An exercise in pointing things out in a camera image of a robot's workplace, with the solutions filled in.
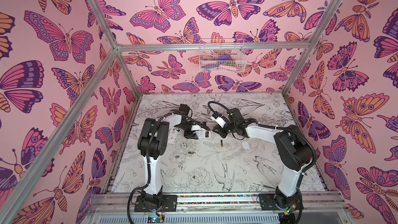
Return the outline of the white remote control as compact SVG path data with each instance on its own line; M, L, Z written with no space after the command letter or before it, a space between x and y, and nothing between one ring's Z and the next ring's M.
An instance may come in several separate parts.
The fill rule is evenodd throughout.
M194 131L193 134L193 139L199 140L199 139L211 139L211 132L207 130L197 130Z
M171 129L169 131L167 143L171 144L171 145L175 144L176 140L177 140L177 136L178 136L178 131L176 129Z

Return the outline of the battery cover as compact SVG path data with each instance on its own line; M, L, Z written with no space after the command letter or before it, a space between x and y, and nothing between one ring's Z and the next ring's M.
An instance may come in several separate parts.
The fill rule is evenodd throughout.
M244 150L250 150L250 144L248 142L242 142L242 147Z

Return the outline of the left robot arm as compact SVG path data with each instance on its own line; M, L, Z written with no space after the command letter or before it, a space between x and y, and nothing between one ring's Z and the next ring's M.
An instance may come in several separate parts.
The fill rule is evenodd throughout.
M177 110L154 119L146 118L138 138L137 148L141 152L145 163L145 181L142 195L146 199L162 197L162 183L160 160L167 149L168 143L172 143L175 132L182 131L187 139L198 139L197 132L207 131L202 125L189 116L191 108L180 104Z

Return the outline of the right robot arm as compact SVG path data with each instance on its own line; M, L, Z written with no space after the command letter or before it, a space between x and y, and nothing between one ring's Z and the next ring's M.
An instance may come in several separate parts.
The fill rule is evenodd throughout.
M279 127L260 124L255 119L243 118L236 108L227 111L227 116L214 111L211 118L217 123L213 131L223 138L231 133L275 144L284 164L282 179L275 189L276 206L279 209L293 205L300 206L301 182L306 171L316 163L317 155L298 126L291 124L288 127Z

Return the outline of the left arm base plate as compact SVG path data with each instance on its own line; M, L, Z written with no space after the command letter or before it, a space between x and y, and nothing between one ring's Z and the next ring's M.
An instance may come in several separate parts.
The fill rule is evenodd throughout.
M146 194L144 197L138 196L134 211L135 212L175 212L177 208L177 195L154 196Z

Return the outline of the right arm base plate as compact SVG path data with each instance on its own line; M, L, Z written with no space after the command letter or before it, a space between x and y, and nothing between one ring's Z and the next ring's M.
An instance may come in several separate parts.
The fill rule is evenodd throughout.
M284 211L294 212L302 210L302 204L299 200L299 194L286 197L283 194L259 194L257 198L263 211Z

